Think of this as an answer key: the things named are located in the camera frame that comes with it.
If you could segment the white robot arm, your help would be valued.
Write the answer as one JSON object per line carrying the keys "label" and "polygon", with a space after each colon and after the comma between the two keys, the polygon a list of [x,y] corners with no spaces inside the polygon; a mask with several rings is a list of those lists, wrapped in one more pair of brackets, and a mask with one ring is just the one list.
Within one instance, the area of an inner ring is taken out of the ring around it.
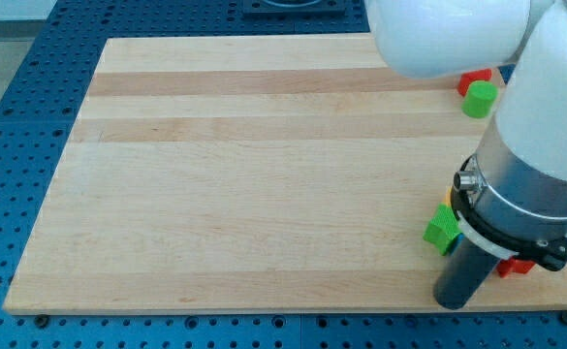
{"label": "white robot arm", "polygon": [[433,295],[463,307],[504,260],[567,265],[567,1],[369,1],[376,47],[412,79],[511,64],[475,150],[455,173],[463,235]]}

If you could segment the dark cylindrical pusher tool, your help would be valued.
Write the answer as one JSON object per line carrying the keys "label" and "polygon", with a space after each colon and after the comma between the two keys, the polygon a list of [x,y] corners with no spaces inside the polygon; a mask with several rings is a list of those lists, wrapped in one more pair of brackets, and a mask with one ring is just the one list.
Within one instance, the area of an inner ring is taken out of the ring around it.
{"label": "dark cylindrical pusher tool", "polygon": [[435,300],[447,309],[461,309],[499,262],[499,258],[463,238],[434,283]]}

